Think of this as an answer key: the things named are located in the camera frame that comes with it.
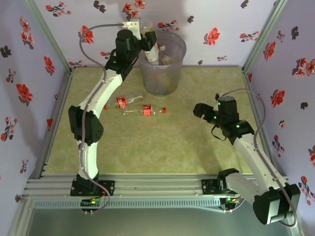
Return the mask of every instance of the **plastic bottle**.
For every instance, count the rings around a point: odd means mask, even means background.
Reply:
[[[144,117],[150,117],[157,114],[166,113],[165,107],[156,107],[154,105],[131,105],[123,108],[124,115],[142,115]]]
[[[104,106],[104,110],[107,110],[109,108],[123,108],[127,106],[128,104],[135,102],[135,101],[142,101],[145,99],[145,96],[143,93],[133,93],[133,94],[127,94],[120,97],[115,97],[110,99],[106,105]]]

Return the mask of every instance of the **red label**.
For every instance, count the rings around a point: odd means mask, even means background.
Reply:
[[[151,105],[143,105],[143,116],[144,117],[152,116],[152,106]]]
[[[125,107],[127,105],[125,97],[116,98],[119,108]]]

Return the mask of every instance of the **floral wallpaper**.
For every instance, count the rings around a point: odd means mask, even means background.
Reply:
[[[288,1],[248,71],[267,106],[274,162],[301,190],[298,210],[306,235],[315,231],[314,9],[312,0]]]
[[[7,235],[54,124],[65,69],[22,1],[1,1],[0,13],[0,228]]]
[[[275,4],[275,0],[229,4],[218,0],[29,1],[37,4],[71,67],[95,66],[78,47],[79,36],[87,28],[136,17],[152,21],[156,30],[182,37],[187,44],[184,65],[243,66]],[[105,65],[120,29],[100,28],[86,34],[82,42],[87,54]]]

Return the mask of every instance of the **clear plastic bin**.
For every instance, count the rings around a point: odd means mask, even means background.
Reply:
[[[159,52],[160,64],[148,62],[143,52],[139,55],[139,63],[146,90],[156,96],[165,96],[174,92],[178,86],[186,43],[175,33],[158,31],[157,44],[159,47],[165,46],[165,50]]]

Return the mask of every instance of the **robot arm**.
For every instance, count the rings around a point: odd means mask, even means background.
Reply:
[[[88,180],[83,168],[91,179],[98,182],[96,150],[104,130],[99,122],[99,116],[104,105],[116,88],[126,79],[142,50],[151,63],[158,63],[156,32],[145,30],[140,33],[140,19],[123,22],[123,25],[127,29],[120,30],[117,33],[116,49],[112,51],[105,66],[106,78],[103,74],[88,97],[79,106],[71,106],[68,110],[71,132],[74,134],[78,145],[81,145],[82,125],[85,126],[86,131],[85,143],[82,148],[83,162],[80,162],[75,187],[80,189],[78,190],[80,193],[95,192],[97,189],[97,186]],[[83,109],[91,98],[92,100],[86,111],[85,124],[82,124]]]
[[[262,160],[254,146],[254,130],[247,121],[239,120],[234,97],[217,95],[216,100],[215,107],[203,103],[196,104],[193,113],[222,130],[222,134],[245,158],[258,184],[245,179],[238,170],[228,169],[218,174],[219,190],[229,190],[240,194],[253,206],[262,224],[270,224],[291,217],[293,211],[276,179],[288,193],[295,209],[300,197],[298,186],[289,185],[286,179],[277,172],[265,152],[258,147],[265,161]],[[273,178],[266,165],[275,173],[276,179]]]

